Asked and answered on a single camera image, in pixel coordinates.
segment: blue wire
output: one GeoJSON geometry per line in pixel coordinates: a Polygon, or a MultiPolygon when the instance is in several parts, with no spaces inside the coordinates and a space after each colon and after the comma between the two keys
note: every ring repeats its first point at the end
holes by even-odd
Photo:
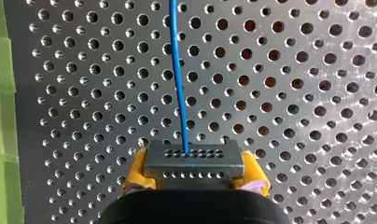
{"type": "Polygon", "coordinates": [[[180,71],[179,43],[177,41],[177,0],[169,1],[170,30],[172,45],[172,64],[174,66],[177,103],[180,111],[180,126],[182,129],[182,143],[185,153],[189,153],[189,134],[187,130],[187,112],[185,93],[183,92],[182,74],[180,71]]]}

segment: metal plate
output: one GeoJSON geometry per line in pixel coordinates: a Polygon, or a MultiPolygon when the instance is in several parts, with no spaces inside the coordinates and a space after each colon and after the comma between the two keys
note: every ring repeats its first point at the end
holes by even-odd
{"type": "MultiPolygon", "coordinates": [[[[179,10],[190,141],[255,152],[293,223],[377,223],[377,0],[179,10]]],[[[138,140],[180,141],[168,1],[6,11],[25,221],[94,223],[138,140]]]]}

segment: silver perforated panel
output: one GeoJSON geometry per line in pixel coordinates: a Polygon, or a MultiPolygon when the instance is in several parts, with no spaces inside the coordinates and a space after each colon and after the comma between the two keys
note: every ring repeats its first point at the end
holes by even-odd
{"type": "MultiPolygon", "coordinates": [[[[6,0],[26,223],[95,223],[179,143],[168,1],[6,0]]],[[[292,223],[377,223],[377,0],[187,1],[193,144],[236,139],[292,223]]]]}

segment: black object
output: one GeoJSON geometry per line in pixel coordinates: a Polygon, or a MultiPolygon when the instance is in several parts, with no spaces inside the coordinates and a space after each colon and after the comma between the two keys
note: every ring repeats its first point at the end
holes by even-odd
{"type": "Polygon", "coordinates": [[[111,203],[100,224],[288,224],[276,204],[244,190],[142,190],[111,203]]]}

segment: yellow holder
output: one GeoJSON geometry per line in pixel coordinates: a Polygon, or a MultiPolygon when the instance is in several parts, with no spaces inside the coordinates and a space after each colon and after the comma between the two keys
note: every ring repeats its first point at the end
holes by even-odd
{"type": "MultiPolygon", "coordinates": [[[[156,180],[153,178],[146,178],[144,176],[144,166],[146,160],[147,151],[145,148],[141,148],[135,155],[133,159],[133,166],[131,167],[128,177],[123,184],[122,192],[126,192],[126,188],[130,184],[135,184],[142,186],[144,188],[156,189],[156,180]]],[[[245,184],[248,184],[252,181],[263,180],[267,182],[267,187],[262,189],[262,195],[265,197],[270,190],[271,183],[268,180],[267,176],[261,169],[260,165],[256,161],[254,155],[246,150],[242,153],[242,159],[244,161],[244,177],[234,179],[232,181],[232,188],[239,189],[245,184]]]]}

